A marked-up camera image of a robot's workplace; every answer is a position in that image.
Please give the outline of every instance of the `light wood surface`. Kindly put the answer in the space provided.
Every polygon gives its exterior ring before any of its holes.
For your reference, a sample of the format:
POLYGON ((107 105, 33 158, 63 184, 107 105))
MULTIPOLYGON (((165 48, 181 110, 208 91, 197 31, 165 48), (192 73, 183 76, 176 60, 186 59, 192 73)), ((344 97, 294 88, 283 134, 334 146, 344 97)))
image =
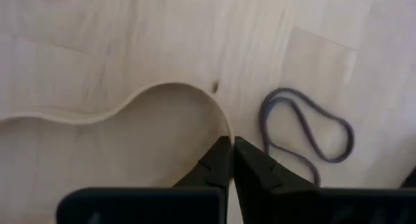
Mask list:
MULTIPOLYGON (((269 121, 275 141, 314 161, 323 186, 395 188, 416 165, 415 12, 416 0, 0 0, 0 116, 82 120, 175 80, 212 93, 260 147, 259 105, 290 86, 350 121, 356 150, 321 162, 284 106, 269 121)), ((52 222, 83 186, 173 184, 224 134, 214 109, 173 85, 91 125, 2 122, 0 223, 52 222)), ((305 112, 325 152, 340 151, 343 132, 305 112)), ((229 222, 241 223, 234 188, 229 222)))

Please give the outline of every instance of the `wooden board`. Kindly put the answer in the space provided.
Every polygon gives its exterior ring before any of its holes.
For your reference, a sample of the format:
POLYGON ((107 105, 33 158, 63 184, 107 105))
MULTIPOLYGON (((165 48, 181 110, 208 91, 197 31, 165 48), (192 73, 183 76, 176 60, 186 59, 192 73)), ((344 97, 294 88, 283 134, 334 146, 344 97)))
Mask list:
MULTIPOLYGON (((395 188, 416 164, 414 12, 415 0, 0 0, 0 117, 88 119, 175 80, 211 93, 261 147, 259 105, 290 86, 349 120, 356 149, 321 162, 285 107, 270 117, 273 140, 310 158, 324 186, 395 188)), ((302 108, 325 152, 339 152, 343 132, 302 108)), ((2 122, 0 222, 53 221, 59 199, 83 186, 172 184, 223 134, 212 111, 173 86, 93 125, 2 122)), ((241 223, 234 188, 229 223, 241 223)))

